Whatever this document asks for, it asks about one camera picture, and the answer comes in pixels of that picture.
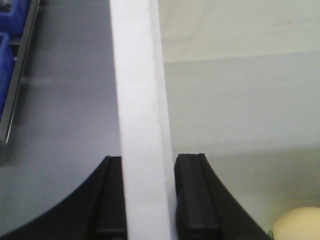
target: yellow ball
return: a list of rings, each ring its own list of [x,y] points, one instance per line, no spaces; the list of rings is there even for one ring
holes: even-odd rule
[[[320,240],[320,208],[290,210],[274,222],[272,231],[275,240]]]

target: gray table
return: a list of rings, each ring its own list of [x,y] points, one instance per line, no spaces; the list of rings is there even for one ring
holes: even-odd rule
[[[109,2],[43,0],[8,145],[0,151],[0,235],[121,154]]]

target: white wall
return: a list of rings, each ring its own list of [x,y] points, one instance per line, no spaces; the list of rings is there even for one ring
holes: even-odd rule
[[[165,62],[320,49],[318,0],[158,0]]]

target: blue object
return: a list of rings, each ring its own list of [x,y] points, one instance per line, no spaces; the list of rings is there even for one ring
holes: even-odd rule
[[[0,32],[22,36],[30,0],[0,0],[0,4]]]
[[[10,36],[0,32],[0,117],[5,106],[15,58],[9,46]]]

